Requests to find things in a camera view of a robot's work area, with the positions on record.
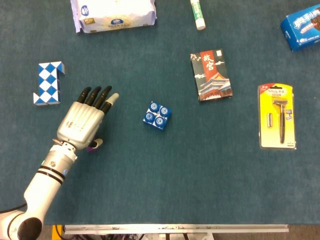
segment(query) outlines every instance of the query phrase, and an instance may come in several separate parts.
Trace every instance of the yellow blister pack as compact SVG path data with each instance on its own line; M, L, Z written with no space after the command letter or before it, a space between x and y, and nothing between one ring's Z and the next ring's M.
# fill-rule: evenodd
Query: yellow blister pack
M261 148L297 149L293 87L267 83L258 87Z

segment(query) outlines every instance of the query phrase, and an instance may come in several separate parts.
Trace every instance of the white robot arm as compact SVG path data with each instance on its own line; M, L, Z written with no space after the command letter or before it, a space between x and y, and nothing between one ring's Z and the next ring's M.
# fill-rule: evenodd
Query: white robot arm
M52 146L25 190L26 212L13 210L0 214L0 240L35 240L39 237L45 215L77 159L76 150L84 149L92 142L103 117L119 97L114 93L105 100L111 90L108 86L95 101L101 87L96 87L87 98L90 90L90 87L85 88L70 107L57 131L58 144Z

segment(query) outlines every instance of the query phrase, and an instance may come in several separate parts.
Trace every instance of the white plastic package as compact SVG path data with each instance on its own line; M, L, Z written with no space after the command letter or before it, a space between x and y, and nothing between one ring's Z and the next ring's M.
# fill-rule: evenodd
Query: white plastic package
M85 33L154 25L155 0L70 0L75 31Z

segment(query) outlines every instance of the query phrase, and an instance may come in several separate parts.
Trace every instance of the metal edge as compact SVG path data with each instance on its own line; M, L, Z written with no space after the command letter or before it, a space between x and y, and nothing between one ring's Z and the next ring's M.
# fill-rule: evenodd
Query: metal edge
M65 234L288 233L287 224L65 225Z

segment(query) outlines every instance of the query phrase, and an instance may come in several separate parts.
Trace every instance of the blue and white puzzle toy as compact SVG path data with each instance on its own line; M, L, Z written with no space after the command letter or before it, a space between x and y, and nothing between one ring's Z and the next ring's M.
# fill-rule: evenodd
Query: blue and white puzzle toy
M170 108L152 101L142 121L145 124L163 131L170 118L171 112Z
M33 103L37 106L59 104L59 74L65 74L65 65L62 61L39 63L38 73L39 95L33 93Z

